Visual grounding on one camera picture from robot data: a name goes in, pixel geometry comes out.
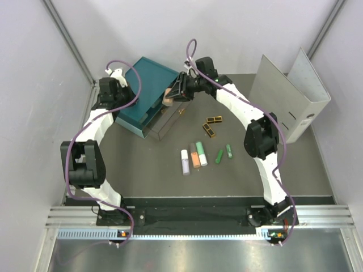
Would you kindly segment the teal drawer organizer box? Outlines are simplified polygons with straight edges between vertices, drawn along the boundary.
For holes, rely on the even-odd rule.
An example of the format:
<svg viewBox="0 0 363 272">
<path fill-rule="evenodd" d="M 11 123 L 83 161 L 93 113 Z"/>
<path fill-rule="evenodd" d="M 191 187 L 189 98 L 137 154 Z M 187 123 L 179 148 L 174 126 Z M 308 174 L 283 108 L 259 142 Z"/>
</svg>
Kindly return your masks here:
<svg viewBox="0 0 363 272">
<path fill-rule="evenodd" d="M 138 102 L 120 111 L 116 123 L 135 135 L 146 138 L 148 125 L 161 110 L 165 89 L 178 76 L 178 72 L 146 57 L 141 57 L 134 68 L 140 75 L 142 88 Z"/>
</svg>

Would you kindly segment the clear drawer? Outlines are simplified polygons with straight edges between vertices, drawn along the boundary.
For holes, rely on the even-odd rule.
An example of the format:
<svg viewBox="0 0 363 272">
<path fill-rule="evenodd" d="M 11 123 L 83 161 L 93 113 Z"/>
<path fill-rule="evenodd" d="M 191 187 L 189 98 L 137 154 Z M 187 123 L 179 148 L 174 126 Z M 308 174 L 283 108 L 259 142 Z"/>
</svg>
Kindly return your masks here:
<svg viewBox="0 0 363 272">
<path fill-rule="evenodd" d="M 145 137 L 152 137 L 158 141 L 168 133 L 175 122 L 181 117 L 191 102 L 175 102 L 173 106 L 162 107 L 156 112 L 156 115 L 145 126 Z"/>
</svg>

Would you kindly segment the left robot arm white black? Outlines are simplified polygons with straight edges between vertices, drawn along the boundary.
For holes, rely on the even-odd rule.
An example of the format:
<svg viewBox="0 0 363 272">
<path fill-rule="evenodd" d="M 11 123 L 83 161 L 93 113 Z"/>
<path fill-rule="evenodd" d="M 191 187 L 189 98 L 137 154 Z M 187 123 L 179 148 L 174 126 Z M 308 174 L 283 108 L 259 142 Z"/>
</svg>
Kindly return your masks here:
<svg viewBox="0 0 363 272">
<path fill-rule="evenodd" d="M 87 193 L 97 201 L 100 209 L 109 212 L 109 218 L 121 225 L 129 212 L 122 207 L 123 198 L 106 179 L 106 167 L 100 143 L 114 123 L 119 111 L 135 105 L 137 96 L 120 70 L 99 80 L 99 94 L 82 130 L 70 141 L 61 143 L 60 152 L 66 189 L 70 187 Z"/>
</svg>

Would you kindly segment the green tube white cap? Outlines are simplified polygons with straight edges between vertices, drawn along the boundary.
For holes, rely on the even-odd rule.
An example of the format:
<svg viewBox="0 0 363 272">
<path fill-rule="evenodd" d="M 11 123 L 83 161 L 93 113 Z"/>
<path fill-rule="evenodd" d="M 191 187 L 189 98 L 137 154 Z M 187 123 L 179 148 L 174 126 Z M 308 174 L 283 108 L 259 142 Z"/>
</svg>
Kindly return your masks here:
<svg viewBox="0 0 363 272">
<path fill-rule="evenodd" d="M 199 161 L 200 161 L 201 166 L 202 167 L 207 166 L 208 162 L 207 162 L 204 147 L 203 147 L 201 141 L 196 142 L 196 149 L 197 149 L 197 153 L 199 156 Z"/>
</svg>

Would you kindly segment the foundation bottle black cap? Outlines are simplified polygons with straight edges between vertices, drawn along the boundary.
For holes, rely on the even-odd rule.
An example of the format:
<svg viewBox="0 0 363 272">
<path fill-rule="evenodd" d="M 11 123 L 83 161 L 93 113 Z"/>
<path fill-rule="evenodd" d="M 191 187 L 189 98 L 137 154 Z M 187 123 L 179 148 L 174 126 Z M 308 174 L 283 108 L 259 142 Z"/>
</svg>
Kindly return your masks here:
<svg viewBox="0 0 363 272">
<path fill-rule="evenodd" d="M 174 103 L 174 100 L 172 98 L 167 97 L 167 95 L 170 93 L 170 91 L 171 91 L 171 88 L 167 88 L 164 92 L 162 104 L 166 107 L 171 107 Z"/>
</svg>

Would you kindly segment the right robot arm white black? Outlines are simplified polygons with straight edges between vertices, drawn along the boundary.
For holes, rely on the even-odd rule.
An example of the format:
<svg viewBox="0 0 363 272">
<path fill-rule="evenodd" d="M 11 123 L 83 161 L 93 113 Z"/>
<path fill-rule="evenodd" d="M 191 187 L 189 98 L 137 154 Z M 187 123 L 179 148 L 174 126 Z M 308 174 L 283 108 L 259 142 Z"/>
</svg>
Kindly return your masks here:
<svg viewBox="0 0 363 272">
<path fill-rule="evenodd" d="M 254 227 L 280 223 L 292 204 L 281 186 L 278 170 L 279 133 L 277 117 L 265 114 L 252 105 L 226 75 L 219 75 L 210 57 L 190 59 L 184 63 L 186 72 L 180 72 L 170 85 L 166 95 L 173 101 L 191 101 L 195 93 L 205 92 L 224 105 L 246 130 L 244 149 L 254 159 L 258 167 L 264 190 L 264 207 L 246 210 L 249 224 Z"/>
</svg>

